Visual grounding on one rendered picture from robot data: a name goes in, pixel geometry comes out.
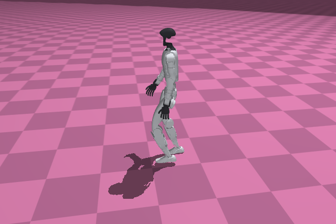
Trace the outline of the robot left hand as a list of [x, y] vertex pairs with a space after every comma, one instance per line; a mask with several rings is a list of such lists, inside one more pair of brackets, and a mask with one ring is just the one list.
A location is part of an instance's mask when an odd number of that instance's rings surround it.
[[[161, 112], [161, 118], [162, 118], [162, 114], [163, 114], [163, 119], [164, 119], [164, 115], [165, 115], [165, 119], [169, 119], [169, 107], [170, 107], [170, 104], [171, 104], [171, 101], [169, 102], [169, 105], [165, 105], [164, 103], [163, 103], [163, 107], [161, 108], [161, 110], [158, 112], [158, 114], [160, 114], [160, 112]], [[167, 116], [167, 118], [166, 118], [166, 116]]]

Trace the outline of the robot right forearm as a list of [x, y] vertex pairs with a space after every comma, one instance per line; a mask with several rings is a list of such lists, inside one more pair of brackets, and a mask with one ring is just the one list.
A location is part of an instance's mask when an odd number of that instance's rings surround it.
[[164, 78], [164, 71], [163, 71], [163, 68], [161, 70], [161, 73], [157, 76], [157, 81], [155, 82], [157, 85], [160, 84], [160, 82], [163, 80]]

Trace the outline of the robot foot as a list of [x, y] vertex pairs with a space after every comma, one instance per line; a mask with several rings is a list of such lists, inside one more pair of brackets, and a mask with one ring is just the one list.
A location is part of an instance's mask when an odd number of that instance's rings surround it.
[[176, 153], [182, 153], [182, 152], [184, 152], [184, 148], [182, 146], [179, 146], [179, 147], [178, 147], [179, 149], [175, 149], [175, 147], [173, 147], [172, 149], [170, 149], [169, 150], [170, 154], [176, 154]]
[[157, 163], [166, 163], [166, 162], [175, 162], [176, 161], [176, 157], [175, 155], [171, 155], [170, 158], [167, 158], [166, 155], [160, 158], [157, 158], [155, 160]]

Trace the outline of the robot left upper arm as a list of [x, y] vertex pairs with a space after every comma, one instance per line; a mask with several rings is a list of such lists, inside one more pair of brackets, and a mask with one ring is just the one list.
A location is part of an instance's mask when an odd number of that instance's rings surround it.
[[175, 56], [173, 53], [169, 53], [165, 57], [166, 64], [167, 64], [167, 72], [170, 75], [169, 78], [173, 79], [173, 84], [176, 81], [176, 76], [175, 76]]

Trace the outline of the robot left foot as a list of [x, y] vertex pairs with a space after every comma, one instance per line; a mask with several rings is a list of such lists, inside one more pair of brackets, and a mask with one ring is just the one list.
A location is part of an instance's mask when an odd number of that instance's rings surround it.
[[157, 163], [166, 163], [166, 162], [175, 162], [176, 161], [176, 157], [175, 155], [171, 155], [170, 158], [167, 158], [166, 155], [160, 158], [157, 158], [155, 160]]

